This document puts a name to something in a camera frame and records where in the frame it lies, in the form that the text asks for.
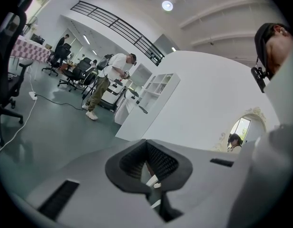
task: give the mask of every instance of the khaki pants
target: khaki pants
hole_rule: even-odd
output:
[[[89,112],[93,111],[95,109],[96,105],[99,104],[104,92],[106,92],[109,85],[110,85],[110,82],[106,76],[98,79],[96,90],[94,91],[92,96],[85,103],[86,105],[88,105]]]

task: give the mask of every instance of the vent slot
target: vent slot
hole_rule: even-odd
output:
[[[227,167],[232,167],[234,161],[226,161],[226,160],[222,160],[222,159],[212,159],[210,160],[211,163],[215,163],[218,165],[223,165],[223,166],[227,166]]]
[[[78,188],[79,183],[73,181],[65,181],[39,208],[39,212],[55,220],[59,213],[63,210],[71,196]]]

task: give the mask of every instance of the white cabinet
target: white cabinet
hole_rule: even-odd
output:
[[[179,82],[180,78],[177,74],[161,74],[152,77],[140,94],[139,105],[135,106],[124,121],[116,137],[128,141],[141,139]]]

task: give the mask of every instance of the backpack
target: backpack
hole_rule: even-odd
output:
[[[113,57],[114,54],[107,54],[105,55],[100,62],[97,64],[97,69],[98,70],[103,70],[104,68],[106,68],[108,66],[108,62],[110,61],[110,59]]]

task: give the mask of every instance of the white t-shirt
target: white t-shirt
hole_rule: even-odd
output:
[[[123,69],[127,61],[127,56],[124,55],[123,53],[118,53],[110,59],[108,62],[108,66],[105,67],[98,76],[100,78],[103,78],[107,75],[109,80],[114,81],[115,79],[121,79],[120,73],[118,73],[116,70],[113,69],[113,67],[117,67],[120,69]]]

